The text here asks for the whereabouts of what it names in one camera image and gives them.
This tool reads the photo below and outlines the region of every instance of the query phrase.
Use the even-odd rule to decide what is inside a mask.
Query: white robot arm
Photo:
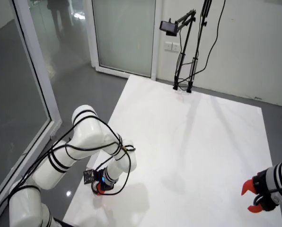
[[[136,168],[133,144],[128,140],[122,141],[120,135],[116,135],[105,123],[106,126],[102,127],[102,121],[92,107],[78,107],[72,116],[72,123],[75,126],[73,138],[69,142],[60,140],[54,144],[52,152],[39,162],[38,167],[27,176],[25,183],[18,181],[11,188],[10,227],[62,226],[55,222],[47,206],[41,203],[40,189],[52,189],[70,167],[82,158],[103,149],[113,159],[106,168],[84,173],[85,181],[92,182],[94,194],[112,190],[123,172],[129,174]]]
[[[257,194],[254,204],[248,207],[253,213],[272,211],[282,203],[282,162],[247,180],[242,195],[247,191]]]

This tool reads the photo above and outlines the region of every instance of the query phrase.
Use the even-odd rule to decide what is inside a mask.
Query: glass door
[[[92,0],[92,60],[97,71],[156,79],[162,0]]]
[[[27,2],[0,0],[0,202],[60,124]]]

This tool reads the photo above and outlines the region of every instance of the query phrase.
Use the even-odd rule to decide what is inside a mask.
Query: gray floor
[[[0,184],[48,124],[14,20],[0,29]]]
[[[31,8],[31,12],[63,119],[63,124],[57,132],[56,138],[71,127],[71,115],[74,109],[82,104],[93,106],[99,117],[107,122],[121,95],[126,80],[97,73],[91,68],[89,56],[87,55],[88,47],[85,42],[86,34],[83,22],[76,21],[74,28],[68,30],[71,32],[62,32],[61,37],[58,37],[50,11],[46,8],[46,1],[40,3],[41,5]],[[75,31],[78,37],[75,37],[72,31]],[[272,162],[276,164],[282,161],[282,107],[201,88],[195,88],[195,90],[261,107]],[[48,205],[54,217],[62,219],[65,215],[82,178],[82,172],[85,170],[87,161],[88,158],[76,163],[53,190],[42,190],[42,201]],[[70,197],[66,196],[67,191],[71,191]],[[8,221],[9,215],[6,209],[0,218],[0,227],[9,226]]]

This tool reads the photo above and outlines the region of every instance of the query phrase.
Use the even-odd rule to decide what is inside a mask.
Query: white mat
[[[241,196],[244,181],[272,165],[260,108],[131,76],[109,124],[133,140],[137,168],[117,196],[94,196],[81,181],[63,221],[80,227],[282,227],[280,207],[253,214],[247,207],[255,195]],[[95,166],[107,157],[101,152]]]

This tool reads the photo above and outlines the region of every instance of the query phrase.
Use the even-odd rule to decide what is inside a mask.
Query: black pole
[[[189,74],[190,80],[188,81],[188,87],[187,87],[187,90],[186,90],[188,93],[192,92],[192,87],[193,87],[193,84],[194,84],[194,77],[195,77],[195,73],[196,73],[195,71],[196,71],[197,64],[198,64],[198,52],[199,52],[200,40],[201,40],[201,36],[202,36],[203,27],[207,25],[207,21],[205,21],[205,19],[208,16],[211,4],[212,4],[212,0],[205,0],[204,4],[203,4],[203,8],[202,8],[202,12],[201,12],[202,23],[201,23],[200,32],[199,32],[196,53],[194,55],[193,63],[191,65],[191,70],[190,70],[190,74]]]
[[[187,36],[186,36],[186,40],[185,40],[185,44],[184,44],[184,48],[183,48],[183,52],[180,53],[180,56],[181,56],[180,57],[180,64],[179,64],[179,68],[178,69],[176,68],[175,81],[174,81],[174,86],[173,86],[174,90],[178,90],[178,85],[179,85],[178,79],[179,79],[181,68],[182,68],[182,65],[183,65],[183,62],[184,62],[185,51],[186,51],[186,48],[187,48],[187,43],[188,43],[188,39],[189,39],[189,35],[190,35],[190,31],[191,31],[191,28],[192,28],[193,21],[195,21],[195,17],[192,17],[190,19],[190,24],[189,24],[189,28],[188,28],[188,32],[187,32]]]

